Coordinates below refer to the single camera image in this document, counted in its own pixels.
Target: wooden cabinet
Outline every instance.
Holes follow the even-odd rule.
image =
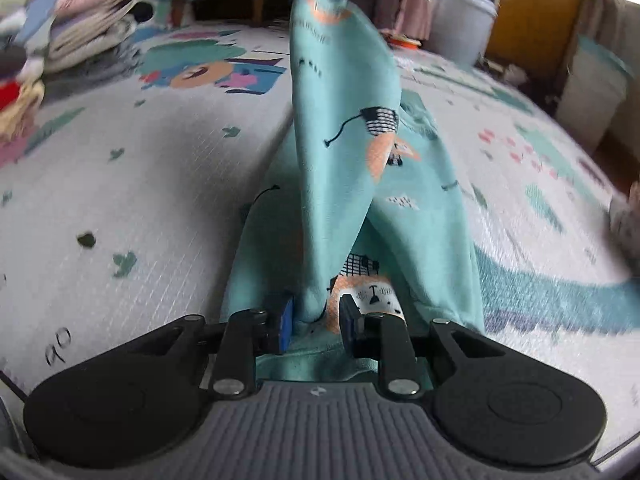
[[[501,0],[486,55],[550,80],[571,38],[581,0]]]

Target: handwritten number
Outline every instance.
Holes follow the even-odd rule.
[[[66,326],[59,328],[56,332],[56,341],[60,348],[66,348],[71,344],[71,332]]]
[[[56,330],[56,343],[48,345],[44,351],[44,357],[49,366],[53,366],[58,359],[66,364],[65,359],[58,353],[58,348],[62,350],[71,344],[71,332],[66,326]]]

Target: black round pad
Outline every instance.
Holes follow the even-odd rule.
[[[149,2],[136,2],[128,14],[131,14],[137,23],[145,23],[154,16],[154,6]]]
[[[606,411],[582,381],[536,361],[486,358],[463,366],[435,393],[433,414],[454,444],[509,466],[585,458]]]
[[[88,361],[36,387],[24,425],[38,449],[70,465],[113,468],[162,451],[198,420],[197,387],[166,360]]]

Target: fabric pile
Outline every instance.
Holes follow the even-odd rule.
[[[44,65],[46,98],[56,100],[129,76],[137,50],[130,14],[138,0],[57,0]]]
[[[29,0],[0,0],[0,144],[28,136],[44,96],[42,60],[28,57],[15,37]]]

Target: white container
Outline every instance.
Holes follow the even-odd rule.
[[[473,66],[489,43],[496,15],[491,0],[435,0],[426,48]]]
[[[571,73],[556,111],[556,121],[591,154],[602,140],[618,105],[625,99],[631,72],[609,50],[578,38]]]

